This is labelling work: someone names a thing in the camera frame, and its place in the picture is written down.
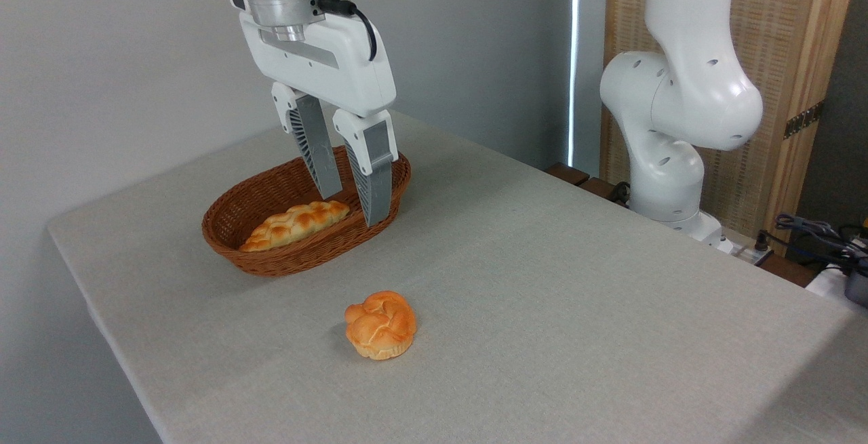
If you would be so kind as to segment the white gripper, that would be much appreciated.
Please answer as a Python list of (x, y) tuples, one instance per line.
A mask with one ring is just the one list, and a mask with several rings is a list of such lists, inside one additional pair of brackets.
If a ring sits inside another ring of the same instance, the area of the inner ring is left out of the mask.
[(280, 123), (300, 149), (320, 196), (328, 199), (343, 190), (323, 99), (339, 107), (334, 127), (344, 139), (366, 224), (384, 221), (391, 208), (393, 162), (399, 159), (393, 120), (384, 109), (397, 93), (377, 28), (348, 0), (304, 0), (302, 9), (314, 22), (303, 25), (303, 40), (282, 41), (275, 29), (255, 23), (247, 0), (231, 1), (258, 69), (276, 81), (271, 95)]

